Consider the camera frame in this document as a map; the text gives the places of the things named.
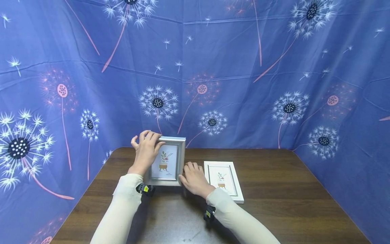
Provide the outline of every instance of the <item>blue fabric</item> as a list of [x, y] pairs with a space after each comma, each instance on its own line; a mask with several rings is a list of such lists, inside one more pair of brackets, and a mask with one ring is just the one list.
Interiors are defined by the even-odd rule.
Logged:
[[50, 242], [144, 129], [293, 150], [390, 240], [390, 2], [129, 1], [0, 3], [1, 243]]

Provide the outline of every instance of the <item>white picture frame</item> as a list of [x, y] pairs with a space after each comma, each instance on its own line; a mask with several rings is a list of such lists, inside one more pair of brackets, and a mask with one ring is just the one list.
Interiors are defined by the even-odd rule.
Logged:
[[181, 186], [179, 175], [183, 174], [185, 137], [162, 136], [158, 140], [165, 142], [146, 171], [144, 182], [147, 185]]
[[232, 197], [235, 203], [244, 203], [244, 196], [233, 162], [205, 161], [204, 176], [210, 185], [221, 188]]

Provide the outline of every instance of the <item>arm sleeve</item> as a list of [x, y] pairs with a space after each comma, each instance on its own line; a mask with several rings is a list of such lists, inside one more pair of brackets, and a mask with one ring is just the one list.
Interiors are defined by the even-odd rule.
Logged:
[[142, 176], [127, 174], [119, 179], [110, 206], [100, 221], [91, 244], [125, 244], [134, 214], [141, 204], [141, 193], [136, 187]]
[[239, 207], [222, 189], [216, 188], [206, 198], [215, 207], [215, 218], [228, 228], [242, 244], [280, 244], [257, 219]]

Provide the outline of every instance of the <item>wooden table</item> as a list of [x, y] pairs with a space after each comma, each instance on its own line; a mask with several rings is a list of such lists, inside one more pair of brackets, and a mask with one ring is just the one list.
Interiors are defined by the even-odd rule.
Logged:
[[[133, 148], [115, 150], [52, 244], [89, 243], [134, 156]], [[369, 243], [291, 151], [187, 149], [185, 160], [233, 161], [245, 199], [240, 206], [282, 244]], [[180, 187], [157, 188], [153, 198], [143, 196], [128, 243], [237, 243], [217, 221], [206, 227], [204, 207]]]

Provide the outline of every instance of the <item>hand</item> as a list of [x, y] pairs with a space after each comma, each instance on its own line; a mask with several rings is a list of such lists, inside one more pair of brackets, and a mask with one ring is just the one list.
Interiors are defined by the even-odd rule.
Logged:
[[184, 173], [186, 177], [179, 175], [179, 179], [192, 194], [206, 199], [215, 190], [215, 187], [210, 185], [204, 177], [202, 166], [198, 166], [197, 163], [186, 163]]
[[135, 160], [133, 166], [129, 168], [128, 174], [144, 175], [147, 169], [153, 164], [158, 150], [165, 142], [157, 143], [157, 140], [161, 137], [161, 134], [145, 130], [140, 134], [140, 143], [135, 140], [138, 136], [131, 139], [131, 145], [135, 148]]

